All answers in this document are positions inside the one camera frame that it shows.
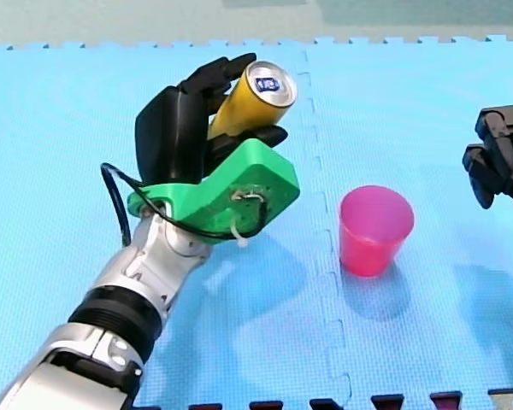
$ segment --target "can top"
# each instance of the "can top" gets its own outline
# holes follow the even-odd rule
[[[297,99],[297,85],[283,68],[268,61],[254,61],[245,71],[249,87],[264,102],[290,107]]]

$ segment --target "green 3d-printed mount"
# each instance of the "green 3d-printed mount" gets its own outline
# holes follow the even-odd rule
[[[248,139],[200,184],[158,184],[145,187],[143,192],[152,201],[170,203],[172,218],[185,225],[227,233],[233,218],[239,232],[255,229],[258,220],[259,201],[234,201],[235,193],[264,196],[268,203],[267,225],[298,198],[300,189],[288,160],[265,143]],[[139,217],[143,206],[136,193],[127,198],[131,215]]]

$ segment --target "black cable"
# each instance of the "black cable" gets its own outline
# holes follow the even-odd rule
[[[186,225],[182,222],[179,222],[178,220],[174,220],[173,218],[170,218],[166,214],[162,212],[162,210],[156,206],[154,202],[152,202],[146,194],[141,190],[141,188],[144,187],[143,183],[140,181],[133,179],[129,176],[127,176],[125,173],[120,171],[115,166],[108,164],[107,162],[101,164],[101,174],[103,175],[104,183],[106,184],[106,187],[110,194],[110,199],[112,200],[112,203],[114,204],[114,208],[116,211],[116,215],[118,217],[118,222],[120,224],[121,229],[121,239],[123,246],[129,246],[131,243],[131,233],[129,229],[129,220],[127,219],[127,212],[124,207],[123,201],[121,200],[120,192],[118,191],[118,187],[114,181],[113,174],[117,175],[121,180],[123,180],[129,187],[143,200],[143,202],[148,206],[152,211],[154,211],[156,214],[158,214],[161,218],[166,220],[168,223],[170,223],[173,226],[176,226],[177,228],[180,228],[184,231],[193,233],[194,235],[198,235],[200,237],[208,237],[212,239],[221,239],[221,240],[230,240],[230,239],[237,239],[231,232],[212,232],[212,231],[203,231],[201,229],[198,229],[194,226]],[[266,198],[263,196],[251,196],[249,198],[244,198],[243,196],[240,197],[241,199],[258,199],[261,201],[259,207],[258,207],[258,222],[256,224],[255,229],[240,233],[242,237],[254,237],[256,234],[258,234],[266,225],[266,219],[268,217],[268,202],[266,201]]]

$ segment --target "interlocking foam tile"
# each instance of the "interlocking foam tile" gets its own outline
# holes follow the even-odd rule
[[[139,110],[199,65],[255,51],[300,86],[278,151],[302,194],[188,278],[139,404],[363,410],[400,394],[422,410],[459,390],[463,408],[493,409],[487,391],[513,388],[513,203],[481,211],[461,164],[479,110],[513,103],[513,42],[487,40],[0,45],[0,389],[120,246],[99,163],[136,175]],[[396,266],[363,282],[339,269],[336,214],[369,183],[403,193],[417,221]]]
[[[461,165],[480,109],[513,103],[513,42],[488,40],[308,48],[333,244],[315,251],[338,287],[322,297],[344,337],[335,362],[350,375],[349,409],[394,393],[403,408],[431,408],[428,394],[449,390],[486,409],[488,389],[513,387],[513,202],[480,210]],[[336,254],[338,203],[366,184],[416,212],[396,265],[371,282],[341,272]]]

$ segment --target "yellow can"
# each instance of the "yellow can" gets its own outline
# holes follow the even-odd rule
[[[234,137],[245,130],[275,125],[297,96],[297,85],[283,68],[268,61],[254,61],[219,107],[209,125],[208,139],[224,133]]]

